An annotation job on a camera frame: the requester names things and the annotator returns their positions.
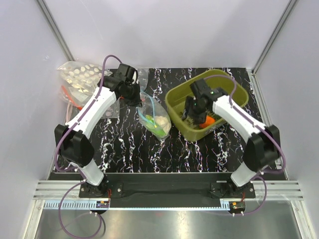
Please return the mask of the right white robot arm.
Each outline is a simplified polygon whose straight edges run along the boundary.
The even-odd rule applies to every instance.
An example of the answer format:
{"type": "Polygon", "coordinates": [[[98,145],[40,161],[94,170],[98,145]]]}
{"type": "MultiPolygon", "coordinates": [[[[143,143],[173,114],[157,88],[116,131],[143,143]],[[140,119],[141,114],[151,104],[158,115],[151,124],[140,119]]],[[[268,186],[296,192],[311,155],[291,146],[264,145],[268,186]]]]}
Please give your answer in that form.
{"type": "Polygon", "coordinates": [[[280,157],[279,129],[266,126],[241,109],[222,88],[191,87],[193,96],[186,97],[182,119],[195,124],[206,121],[207,112],[227,121],[244,139],[246,146],[241,165],[231,174],[223,192],[238,197],[245,186],[280,157]]]}

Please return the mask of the clear blue-zipper bag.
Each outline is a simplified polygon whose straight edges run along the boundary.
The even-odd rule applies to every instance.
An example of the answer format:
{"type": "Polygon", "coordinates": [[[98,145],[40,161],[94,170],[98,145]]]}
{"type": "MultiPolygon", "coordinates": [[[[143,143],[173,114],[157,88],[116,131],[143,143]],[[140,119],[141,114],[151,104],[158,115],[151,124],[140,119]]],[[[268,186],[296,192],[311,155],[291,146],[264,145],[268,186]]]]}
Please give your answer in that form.
{"type": "MultiPolygon", "coordinates": [[[[141,96],[141,100],[142,100],[142,107],[137,107],[140,124],[142,124],[145,127],[145,123],[147,120],[146,115],[152,116],[154,118],[154,120],[155,120],[155,116],[164,116],[164,117],[169,118],[167,111],[155,98],[151,97],[150,95],[148,95],[145,92],[141,92],[140,96],[141,96]]],[[[169,136],[169,133],[166,134],[166,136],[164,136],[164,137],[158,137],[156,135],[154,135],[154,136],[158,140],[164,141],[169,136]]]]}

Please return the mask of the orange carrot toy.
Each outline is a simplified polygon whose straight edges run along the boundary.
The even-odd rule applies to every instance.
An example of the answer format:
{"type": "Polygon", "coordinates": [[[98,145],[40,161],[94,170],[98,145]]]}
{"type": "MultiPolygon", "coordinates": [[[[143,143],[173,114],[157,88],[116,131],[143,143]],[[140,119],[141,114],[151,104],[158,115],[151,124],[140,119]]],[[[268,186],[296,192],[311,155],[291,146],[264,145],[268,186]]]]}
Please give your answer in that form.
{"type": "Polygon", "coordinates": [[[215,119],[214,119],[213,117],[211,117],[211,116],[206,116],[205,122],[204,122],[204,123],[200,123],[200,124],[199,124],[199,127],[200,127],[200,128],[206,128],[206,127],[211,126],[211,125],[214,124],[214,123],[215,123],[215,119]]]}

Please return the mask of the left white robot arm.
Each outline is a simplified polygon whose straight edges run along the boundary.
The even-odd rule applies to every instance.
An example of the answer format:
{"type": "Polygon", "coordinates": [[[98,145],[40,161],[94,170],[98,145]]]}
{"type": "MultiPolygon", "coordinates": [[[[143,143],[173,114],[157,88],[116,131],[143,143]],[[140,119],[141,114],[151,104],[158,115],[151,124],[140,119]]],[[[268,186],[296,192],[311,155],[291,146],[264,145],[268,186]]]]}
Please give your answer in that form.
{"type": "Polygon", "coordinates": [[[57,125],[54,130],[56,150],[54,165],[56,170],[63,172],[58,166],[58,158],[62,157],[70,163],[71,170],[77,170],[85,189],[89,189],[96,197],[103,197],[108,192],[107,176],[98,168],[95,150],[89,138],[104,111],[119,97],[136,104],[140,101],[138,72],[122,74],[114,73],[104,76],[100,86],[78,115],[64,125],[57,125]]]}

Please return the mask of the green vegetable toy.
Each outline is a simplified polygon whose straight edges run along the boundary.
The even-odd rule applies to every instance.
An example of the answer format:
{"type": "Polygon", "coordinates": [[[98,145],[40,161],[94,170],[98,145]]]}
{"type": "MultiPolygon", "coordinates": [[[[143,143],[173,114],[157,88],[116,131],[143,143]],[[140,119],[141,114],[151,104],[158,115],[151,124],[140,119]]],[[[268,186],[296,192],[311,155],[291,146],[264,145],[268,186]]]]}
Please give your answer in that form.
{"type": "Polygon", "coordinates": [[[149,130],[151,133],[158,137],[166,136],[166,133],[164,132],[163,128],[155,122],[152,116],[146,115],[146,119],[147,120],[145,123],[145,127],[147,128],[147,130],[149,130]]]}

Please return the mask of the white cauliflower toy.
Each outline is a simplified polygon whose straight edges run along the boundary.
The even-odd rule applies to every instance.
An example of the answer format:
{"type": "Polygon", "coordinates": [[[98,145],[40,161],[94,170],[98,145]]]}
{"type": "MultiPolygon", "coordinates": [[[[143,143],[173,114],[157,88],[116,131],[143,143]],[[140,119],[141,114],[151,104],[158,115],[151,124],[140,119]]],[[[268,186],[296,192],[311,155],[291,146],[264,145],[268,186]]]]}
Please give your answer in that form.
{"type": "Polygon", "coordinates": [[[163,131],[168,134],[171,129],[170,118],[164,116],[155,116],[155,122],[159,125],[163,131]]]}

